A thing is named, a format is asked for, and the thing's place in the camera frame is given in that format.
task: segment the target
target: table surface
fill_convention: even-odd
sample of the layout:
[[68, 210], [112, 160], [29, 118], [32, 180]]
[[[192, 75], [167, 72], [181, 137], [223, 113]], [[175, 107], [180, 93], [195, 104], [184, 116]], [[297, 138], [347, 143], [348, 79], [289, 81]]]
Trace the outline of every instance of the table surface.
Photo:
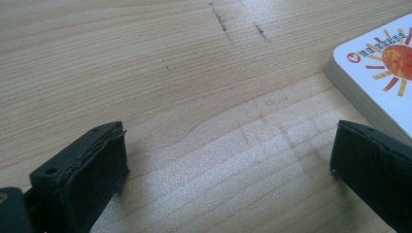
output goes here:
[[0, 186], [122, 120], [131, 170], [92, 232], [392, 232], [328, 163], [333, 49], [408, 0], [0, 1]]

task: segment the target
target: dark scratch mark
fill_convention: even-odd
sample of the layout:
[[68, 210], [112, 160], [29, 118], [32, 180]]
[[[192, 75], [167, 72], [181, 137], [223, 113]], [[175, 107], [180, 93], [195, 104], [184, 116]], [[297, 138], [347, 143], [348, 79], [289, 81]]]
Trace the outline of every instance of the dark scratch mark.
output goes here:
[[283, 127], [282, 125], [279, 125], [278, 128], [280, 129], [282, 135], [286, 138], [287, 143], [288, 143], [289, 147], [291, 148], [291, 151], [293, 152], [294, 156], [296, 158], [299, 158], [299, 153], [296, 150], [296, 145], [292, 141], [291, 136], [289, 136], [288, 130], [286, 130], [286, 128]]
[[266, 116], [263, 113], [258, 113], [258, 118], [263, 125], [269, 126], [269, 122], [267, 122]]
[[315, 128], [317, 134], [321, 134], [322, 130], [318, 127], [318, 125], [316, 125], [315, 120], [311, 117], [309, 117], [309, 122], [310, 124], [312, 124], [312, 126]]
[[237, 0], [244, 8], [246, 8], [245, 4], [242, 2], [242, 0]]
[[166, 61], [165, 60], [161, 60], [161, 61], [163, 61], [164, 65], [166, 66], [166, 69], [169, 69], [169, 66], [166, 64]]
[[222, 17], [221, 15], [219, 15], [218, 12], [215, 9], [212, 9], [212, 10], [213, 10], [213, 13], [215, 14], [215, 17], [218, 19], [219, 24], [222, 27], [222, 31], [224, 32], [224, 34], [226, 34], [227, 40], [229, 40], [229, 42], [233, 45], [233, 42], [230, 39], [229, 34], [227, 34], [226, 25], [224, 25], [224, 23], [226, 22], [226, 19], [224, 17]]
[[264, 35], [263, 29], [261, 29], [261, 27], [256, 22], [254, 22], [254, 27], [257, 29], [258, 34], [261, 36], [261, 38], [263, 38], [264, 41], [272, 43], [269, 39], [267, 39], [266, 35]]
[[240, 129], [240, 132], [242, 134], [242, 137], [246, 140], [246, 144], [250, 145], [251, 141], [248, 138], [248, 134], [245, 132], [245, 129], [242, 127], [240, 122], [238, 124], [239, 124], [239, 129]]

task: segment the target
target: wooden table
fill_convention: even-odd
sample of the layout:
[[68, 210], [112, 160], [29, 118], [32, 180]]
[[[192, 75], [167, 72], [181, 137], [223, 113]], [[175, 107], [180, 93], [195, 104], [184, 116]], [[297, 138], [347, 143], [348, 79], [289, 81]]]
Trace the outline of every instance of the wooden table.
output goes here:
[[0, 186], [122, 120], [131, 169], [92, 232], [392, 232], [328, 163], [333, 49], [408, 0], [0, 1]]

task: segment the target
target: cartoon sun face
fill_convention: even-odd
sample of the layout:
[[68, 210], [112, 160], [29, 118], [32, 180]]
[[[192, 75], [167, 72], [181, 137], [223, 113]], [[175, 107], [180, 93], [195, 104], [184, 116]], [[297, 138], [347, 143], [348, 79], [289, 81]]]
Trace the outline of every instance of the cartoon sun face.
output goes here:
[[[403, 31], [401, 29], [398, 30], [399, 35], [403, 35]], [[384, 88], [384, 91], [389, 91], [392, 87], [394, 87], [399, 80], [401, 80], [399, 92], [397, 93], [398, 96], [403, 96], [406, 84], [408, 81], [412, 81], [412, 48], [409, 47], [409, 43], [412, 38], [412, 27], [409, 30], [409, 36], [402, 37], [402, 36], [394, 36], [397, 40], [390, 36], [387, 30], [385, 30], [385, 34], [387, 35], [388, 39], [386, 41], [391, 42], [383, 43], [379, 38], [375, 38], [375, 40], [379, 43], [375, 46], [367, 44], [367, 46], [378, 53], [382, 53], [382, 56], [376, 55], [369, 55], [368, 57], [371, 59], [375, 59], [378, 61], [382, 61], [384, 64], [382, 66], [370, 66], [366, 65], [366, 69], [386, 69], [387, 71], [380, 73], [378, 75], [373, 76], [375, 80], [380, 80], [390, 75], [394, 75], [392, 80], [388, 83], [388, 85]], [[387, 45], [384, 50], [382, 51], [382, 44]]]

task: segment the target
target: sun illustration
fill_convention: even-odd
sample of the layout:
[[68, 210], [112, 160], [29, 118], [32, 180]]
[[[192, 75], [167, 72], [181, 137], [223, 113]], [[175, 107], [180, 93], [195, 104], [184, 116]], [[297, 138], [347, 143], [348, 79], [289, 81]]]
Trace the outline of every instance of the sun illustration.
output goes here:
[[386, 77], [391, 77], [391, 81], [384, 88], [384, 91], [390, 90], [392, 87], [401, 80], [400, 88], [397, 93], [398, 96], [403, 96], [406, 84], [408, 81], [412, 81], [412, 48], [409, 47], [409, 43], [412, 37], [412, 27], [409, 29], [409, 35], [405, 36], [402, 29], [397, 30], [397, 34], [391, 37], [387, 30], [384, 30], [386, 39], [381, 40], [375, 38], [377, 44], [374, 46], [366, 44], [367, 49], [375, 54], [370, 54], [368, 57], [374, 60], [383, 62], [382, 65], [372, 66], [366, 65], [366, 69], [382, 69], [386, 70], [380, 74], [373, 76], [375, 80], [380, 80]]

